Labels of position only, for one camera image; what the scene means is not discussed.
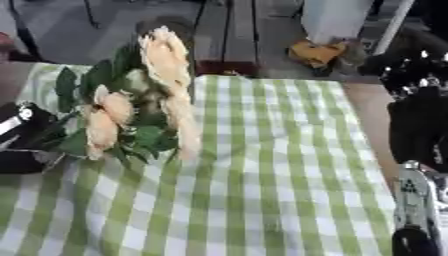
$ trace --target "floor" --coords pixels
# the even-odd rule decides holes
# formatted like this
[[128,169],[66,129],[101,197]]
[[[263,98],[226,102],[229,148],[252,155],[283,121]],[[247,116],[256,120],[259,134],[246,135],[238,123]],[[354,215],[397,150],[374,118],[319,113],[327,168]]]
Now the floor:
[[[306,67],[285,54],[289,45],[305,37],[300,18],[290,18],[297,0],[256,0],[255,5],[238,0],[230,13],[214,0],[203,12],[200,3],[180,0],[90,1],[100,29],[89,25],[82,0],[16,0],[42,55],[57,63],[89,65],[112,56],[132,38],[134,26],[141,20],[181,16],[194,23],[200,16],[195,36],[197,60],[258,61],[263,77],[313,78]],[[397,1],[386,1],[380,17],[392,15]],[[336,74],[329,79],[348,78]]]

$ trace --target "peach rose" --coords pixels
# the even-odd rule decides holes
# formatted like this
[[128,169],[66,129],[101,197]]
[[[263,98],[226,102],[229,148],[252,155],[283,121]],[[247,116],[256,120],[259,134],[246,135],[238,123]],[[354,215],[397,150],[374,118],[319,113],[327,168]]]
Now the peach rose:
[[99,109],[89,114],[86,134],[87,155],[90,160],[98,160],[117,142],[118,126],[106,111]]
[[95,96],[95,104],[104,108],[110,118],[118,125],[126,126],[134,114],[129,97],[123,93],[114,92],[109,93],[109,90],[104,85],[98,86]]

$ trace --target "green leaf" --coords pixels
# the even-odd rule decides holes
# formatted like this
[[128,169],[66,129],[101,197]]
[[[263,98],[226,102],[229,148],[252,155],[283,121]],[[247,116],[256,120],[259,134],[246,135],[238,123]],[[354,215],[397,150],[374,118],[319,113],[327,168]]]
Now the green leaf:
[[133,69],[142,67],[140,49],[135,43],[121,47],[114,58],[114,79],[127,74]]
[[61,73],[59,73],[56,79],[56,94],[58,98],[59,112],[69,113],[74,105],[75,99],[73,97],[73,91],[76,88],[76,74],[69,68],[65,67]]
[[132,150],[126,150],[126,154],[129,156],[133,156],[135,158],[137,158],[138,160],[142,161],[145,164],[149,164],[148,162],[148,158],[145,156],[144,153],[141,152],[137,152],[137,151],[132,151]]
[[171,161],[173,161],[173,159],[177,156],[178,153],[179,153],[179,147],[176,147],[166,160],[166,163],[170,163]]
[[112,82],[112,64],[109,60],[102,60],[87,72],[87,76],[95,89],[100,84],[107,86]]
[[159,152],[167,151],[178,146],[177,137],[168,136],[167,133],[164,133],[159,137],[157,142],[154,144],[153,148]]
[[75,90],[76,87],[75,81],[76,74],[68,67],[64,67],[56,79],[56,94],[60,97],[67,95],[73,97],[73,90]]
[[87,104],[93,102],[93,95],[100,84],[109,86],[112,82],[112,64],[109,60],[102,60],[81,76],[79,94]]
[[135,144],[142,148],[151,149],[161,134],[162,130],[156,126],[137,127]]
[[86,129],[79,129],[67,139],[65,139],[59,146],[58,149],[69,155],[75,156],[86,156],[87,151],[87,135]]
[[132,168],[131,161],[126,157],[124,150],[120,147],[118,143],[115,143],[115,146],[107,151],[107,153],[113,155],[118,160],[120,160],[121,164],[124,168],[130,170]]
[[159,151],[155,150],[155,149],[150,149],[149,153],[151,153],[152,157],[154,157],[154,159],[159,159],[160,153]]

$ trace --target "checkered tablecloth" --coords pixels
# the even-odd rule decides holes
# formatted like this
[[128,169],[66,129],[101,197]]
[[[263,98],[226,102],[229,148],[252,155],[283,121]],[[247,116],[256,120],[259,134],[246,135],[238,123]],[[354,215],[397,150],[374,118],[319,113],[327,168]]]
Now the checkered tablecloth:
[[[38,65],[20,100],[55,109],[60,70]],[[203,76],[195,88],[193,161],[0,176],[0,255],[391,254],[393,199],[339,83]]]

